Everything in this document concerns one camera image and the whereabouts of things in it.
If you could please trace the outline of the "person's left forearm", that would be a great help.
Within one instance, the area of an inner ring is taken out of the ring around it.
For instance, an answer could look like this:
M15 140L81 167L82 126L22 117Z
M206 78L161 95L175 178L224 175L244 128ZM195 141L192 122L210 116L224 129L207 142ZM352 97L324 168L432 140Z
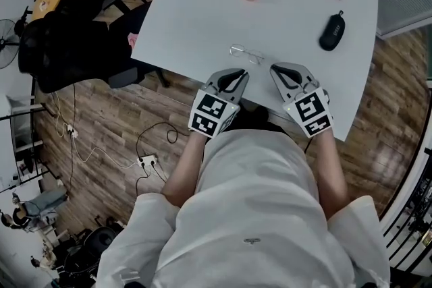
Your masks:
M206 142L206 136L198 132L190 134L173 173L161 190L170 204L181 208L194 195Z

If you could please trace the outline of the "black mesh office chair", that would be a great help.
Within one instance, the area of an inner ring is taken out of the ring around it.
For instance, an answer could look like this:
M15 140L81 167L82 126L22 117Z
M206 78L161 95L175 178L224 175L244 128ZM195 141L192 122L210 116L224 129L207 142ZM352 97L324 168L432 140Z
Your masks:
M139 33L148 10L149 5L140 5L110 24L51 11L25 27L19 70L31 75L45 94L91 79L122 88L139 84L151 72L166 88L161 68L132 58L130 39Z

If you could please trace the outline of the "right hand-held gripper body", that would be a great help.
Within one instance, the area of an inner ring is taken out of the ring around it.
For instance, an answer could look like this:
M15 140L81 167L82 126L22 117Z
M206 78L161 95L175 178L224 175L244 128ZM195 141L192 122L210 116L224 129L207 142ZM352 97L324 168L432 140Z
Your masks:
M307 86L287 93L282 107L307 138L315 137L334 125L329 97L321 86Z

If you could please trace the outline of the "black floor fan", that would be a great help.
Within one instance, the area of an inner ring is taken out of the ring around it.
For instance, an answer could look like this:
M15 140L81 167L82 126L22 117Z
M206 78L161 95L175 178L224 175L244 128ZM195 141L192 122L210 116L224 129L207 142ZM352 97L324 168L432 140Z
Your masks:
M18 53L20 38L14 28L12 20L0 20L0 69L10 65Z

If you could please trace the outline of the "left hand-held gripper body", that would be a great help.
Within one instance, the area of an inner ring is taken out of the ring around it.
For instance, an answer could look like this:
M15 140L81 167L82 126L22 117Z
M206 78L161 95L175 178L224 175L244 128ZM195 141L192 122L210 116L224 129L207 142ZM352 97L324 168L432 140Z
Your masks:
M199 89L194 99L188 128L208 138L223 132L240 111L240 87L218 92L214 86Z

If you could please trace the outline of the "black glasses case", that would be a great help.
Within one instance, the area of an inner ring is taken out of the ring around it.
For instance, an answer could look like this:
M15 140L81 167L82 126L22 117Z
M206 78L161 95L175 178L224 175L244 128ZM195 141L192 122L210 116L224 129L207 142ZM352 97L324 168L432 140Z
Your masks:
M319 46L324 51L332 51L339 45L346 27L345 20L342 17L343 14L344 12L340 10L338 13L329 17L329 20L319 37Z

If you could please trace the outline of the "black metal railing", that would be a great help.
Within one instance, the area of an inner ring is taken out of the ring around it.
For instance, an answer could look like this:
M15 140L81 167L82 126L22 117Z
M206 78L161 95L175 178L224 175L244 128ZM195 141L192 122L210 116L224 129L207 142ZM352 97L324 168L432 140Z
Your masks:
M432 134L423 138L381 226L392 268L432 275Z

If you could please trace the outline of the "person's black trousers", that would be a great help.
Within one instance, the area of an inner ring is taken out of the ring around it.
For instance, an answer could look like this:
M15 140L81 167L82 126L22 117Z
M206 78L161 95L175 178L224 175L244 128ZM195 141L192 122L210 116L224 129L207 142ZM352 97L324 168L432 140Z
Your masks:
M225 132L238 129L256 129L288 134L280 126L269 122L269 112L265 107L259 105L254 110L249 111L242 103L240 103L239 112L225 129Z

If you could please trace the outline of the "white power strip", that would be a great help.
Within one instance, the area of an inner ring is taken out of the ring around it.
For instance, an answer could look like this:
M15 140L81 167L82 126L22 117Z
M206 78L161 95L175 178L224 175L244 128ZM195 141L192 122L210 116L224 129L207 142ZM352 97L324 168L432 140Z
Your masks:
M155 164L157 164L157 157L153 154L146 155L146 156L139 156L137 158L137 163L141 167L153 167Z

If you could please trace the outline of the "person's right forearm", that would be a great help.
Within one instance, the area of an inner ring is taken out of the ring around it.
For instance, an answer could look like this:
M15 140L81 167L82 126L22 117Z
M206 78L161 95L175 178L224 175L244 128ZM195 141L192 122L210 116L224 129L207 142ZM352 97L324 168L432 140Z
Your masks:
M349 205L348 185L342 171L331 128L314 137L317 143L317 186L320 205L327 219Z

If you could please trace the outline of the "person in white shirt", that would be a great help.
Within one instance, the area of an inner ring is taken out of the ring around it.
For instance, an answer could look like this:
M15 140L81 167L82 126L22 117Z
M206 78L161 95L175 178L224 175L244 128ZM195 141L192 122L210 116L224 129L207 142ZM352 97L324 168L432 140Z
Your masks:
M103 252L96 288L389 288L372 197L327 219L317 169L286 134L238 129L207 140L194 195L136 199Z

